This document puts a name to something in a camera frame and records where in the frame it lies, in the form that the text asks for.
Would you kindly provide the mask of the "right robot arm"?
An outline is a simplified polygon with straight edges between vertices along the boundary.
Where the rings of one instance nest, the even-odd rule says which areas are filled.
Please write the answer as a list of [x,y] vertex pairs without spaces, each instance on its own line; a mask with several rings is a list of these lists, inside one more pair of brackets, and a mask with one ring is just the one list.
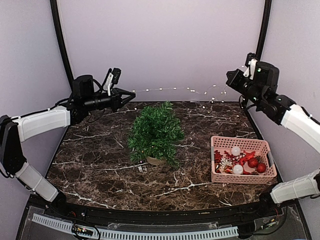
[[[280,71],[274,65],[252,59],[247,69],[226,73],[226,85],[240,93],[277,125],[292,131],[317,152],[320,150],[320,123],[306,110],[286,95],[277,94]],[[267,193],[261,194],[255,213],[266,217],[281,204],[304,197],[320,195],[319,169],[296,179],[278,183]]]

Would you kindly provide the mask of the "white light battery box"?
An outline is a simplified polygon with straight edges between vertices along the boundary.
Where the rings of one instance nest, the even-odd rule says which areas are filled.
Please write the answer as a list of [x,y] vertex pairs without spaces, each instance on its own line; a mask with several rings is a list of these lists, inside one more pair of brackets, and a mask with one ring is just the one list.
[[145,166],[139,166],[139,167],[138,167],[138,170],[139,170],[140,173],[143,173],[143,172],[146,172],[146,171],[147,171],[147,169],[146,169]]

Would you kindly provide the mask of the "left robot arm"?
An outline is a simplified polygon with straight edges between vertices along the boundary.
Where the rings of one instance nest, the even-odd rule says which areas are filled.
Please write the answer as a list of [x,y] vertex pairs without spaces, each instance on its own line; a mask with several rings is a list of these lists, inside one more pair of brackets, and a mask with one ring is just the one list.
[[53,107],[22,116],[0,118],[0,173],[7,179],[17,178],[30,191],[51,203],[51,210],[60,218],[71,213],[64,194],[31,166],[21,144],[26,140],[81,123],[92,111],[111,109],[116,112],[136,97],[134,91],[117,88],[121,70],[110,69],[99,83],[92,75],[81,75],[72,81],[68,98]]

